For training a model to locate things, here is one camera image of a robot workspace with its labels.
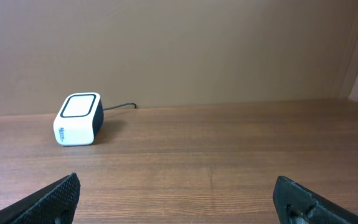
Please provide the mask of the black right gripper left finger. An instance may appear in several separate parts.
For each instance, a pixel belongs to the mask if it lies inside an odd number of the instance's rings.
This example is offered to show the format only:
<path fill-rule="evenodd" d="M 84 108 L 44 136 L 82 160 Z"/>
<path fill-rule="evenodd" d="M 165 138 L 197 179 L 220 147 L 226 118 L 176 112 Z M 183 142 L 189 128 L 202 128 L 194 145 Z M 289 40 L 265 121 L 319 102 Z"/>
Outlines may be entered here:
<path fill-rule="evenodd" d="M 80 187 L 77 174 L 73 172 L 0 210 L 0 224 L 71 224 Z"/>

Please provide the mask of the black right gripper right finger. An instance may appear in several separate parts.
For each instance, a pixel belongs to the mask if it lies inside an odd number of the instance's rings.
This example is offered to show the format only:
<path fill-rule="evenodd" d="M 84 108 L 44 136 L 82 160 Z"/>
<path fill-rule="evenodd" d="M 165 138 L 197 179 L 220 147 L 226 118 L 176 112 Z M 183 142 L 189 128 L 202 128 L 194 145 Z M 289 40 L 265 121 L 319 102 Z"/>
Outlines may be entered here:
<path fill-rule="evenodd" d="M 281 224 L 358 224 L 358 215 L 285 176 L 276 180 L 273 203 Z"/>

